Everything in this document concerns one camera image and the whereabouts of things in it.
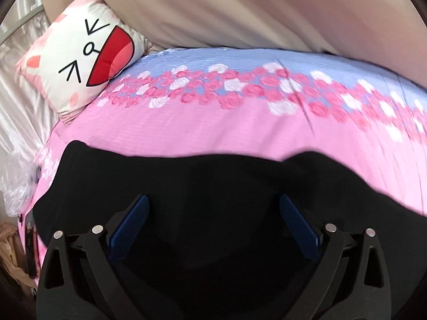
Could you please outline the black smartphone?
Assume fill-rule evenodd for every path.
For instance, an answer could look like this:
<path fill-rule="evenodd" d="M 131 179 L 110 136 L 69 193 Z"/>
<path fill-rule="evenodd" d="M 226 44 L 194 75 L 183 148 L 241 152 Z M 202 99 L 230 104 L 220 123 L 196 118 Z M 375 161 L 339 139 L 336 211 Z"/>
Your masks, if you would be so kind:
<path fill-rule="evenodd" d="M 28 275 L 36 279 L 39 275 L 38 239 L 32 210 L 25 217 L 25 253 Z"/>

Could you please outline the white satin curtain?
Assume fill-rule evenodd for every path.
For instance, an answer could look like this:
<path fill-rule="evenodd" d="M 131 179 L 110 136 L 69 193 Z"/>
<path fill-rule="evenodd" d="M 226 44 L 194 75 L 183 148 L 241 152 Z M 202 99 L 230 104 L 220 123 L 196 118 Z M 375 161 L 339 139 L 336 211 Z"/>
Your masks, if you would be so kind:
<path fill-rule="evenodd" d="M 41 0 L 11 0 L 1 21 L 1 158 L 33 160 L 56 125 L 57 114 L 16 64 L 50 25 Z"/>

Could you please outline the pink rose bedsheet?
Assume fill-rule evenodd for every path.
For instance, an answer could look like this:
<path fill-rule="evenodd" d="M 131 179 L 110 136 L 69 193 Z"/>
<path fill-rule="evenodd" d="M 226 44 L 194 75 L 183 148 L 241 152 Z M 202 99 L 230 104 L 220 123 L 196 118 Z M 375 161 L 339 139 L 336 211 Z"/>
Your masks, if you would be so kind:
<path fill-rule="evenodd" d="M 336 56 L 187 49 L 138 60 L 40 155 L 30 210 L 74 141 L 126 157 L 241 155 L 282 162 L 315 152 L 426 218 L 426 90 Z"/>

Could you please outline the white cat face pillow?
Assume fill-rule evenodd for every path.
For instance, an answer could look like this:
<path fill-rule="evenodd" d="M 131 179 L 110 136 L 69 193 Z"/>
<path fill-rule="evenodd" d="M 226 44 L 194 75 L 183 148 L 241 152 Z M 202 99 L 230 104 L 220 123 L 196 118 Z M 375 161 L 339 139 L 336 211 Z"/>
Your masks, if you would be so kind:
<path fill-rule="evenodd" d="M 69 123 L 148 49 L 148 39 L 103 0 L 74 0 L 17 62 L 17 73 Z"/>

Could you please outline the beige bed headboard cover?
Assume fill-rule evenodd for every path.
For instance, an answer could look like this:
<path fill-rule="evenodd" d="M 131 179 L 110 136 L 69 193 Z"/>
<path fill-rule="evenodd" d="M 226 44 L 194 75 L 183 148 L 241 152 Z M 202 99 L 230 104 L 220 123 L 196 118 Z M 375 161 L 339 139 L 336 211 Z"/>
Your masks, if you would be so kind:
<path fill-rule="evenodd" d="M 55 19 L 74 0 L 42 0 Z M 426 84 L 426 25 L 410 0 L 104 0 L 156 47 L 329 52 Z"/>

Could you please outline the clear plastic bag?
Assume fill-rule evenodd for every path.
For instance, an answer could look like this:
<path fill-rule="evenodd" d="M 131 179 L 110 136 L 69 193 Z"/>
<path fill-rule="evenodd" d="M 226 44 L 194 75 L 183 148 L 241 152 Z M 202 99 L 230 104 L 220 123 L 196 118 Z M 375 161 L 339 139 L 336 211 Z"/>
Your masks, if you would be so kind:
<path fill-rule="evenodd" d="M 41 167 L 11 153 L 1 163 L 1 193 L 8 217 L 18 217 L 22 205 L 33 196 L 40 180 Z"/>

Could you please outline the black pants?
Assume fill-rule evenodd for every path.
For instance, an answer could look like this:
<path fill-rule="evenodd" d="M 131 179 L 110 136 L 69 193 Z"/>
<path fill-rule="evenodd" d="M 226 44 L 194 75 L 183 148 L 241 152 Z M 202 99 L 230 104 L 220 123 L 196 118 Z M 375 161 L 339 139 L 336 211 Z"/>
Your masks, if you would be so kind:
<path fill-rule="evenodd" d="M 148 217 L 113 269 L 142 319 L 287 319 L 316 266 L 284 222 L 284 195 L 315 225 L 373 228 L 390 319 L 426 318 L 426 218 L 325 155 L 143 158 L 74 141 L 33 207 L 35 227 L 48 250 L 55 232 L 107 224 L 139 194 Z"/>

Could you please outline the tan cloth on floor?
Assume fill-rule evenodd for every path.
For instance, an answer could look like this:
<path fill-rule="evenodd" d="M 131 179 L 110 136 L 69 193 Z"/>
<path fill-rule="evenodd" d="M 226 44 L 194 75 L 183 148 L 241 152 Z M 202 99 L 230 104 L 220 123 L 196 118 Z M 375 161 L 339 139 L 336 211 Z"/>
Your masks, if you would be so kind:
<path fill-rule="evenodd" d="M 24 291 L 37 288 L 35 281 L 26 272 L 17 227 L 8 222 L 1 223 L 1 266 Z"/>

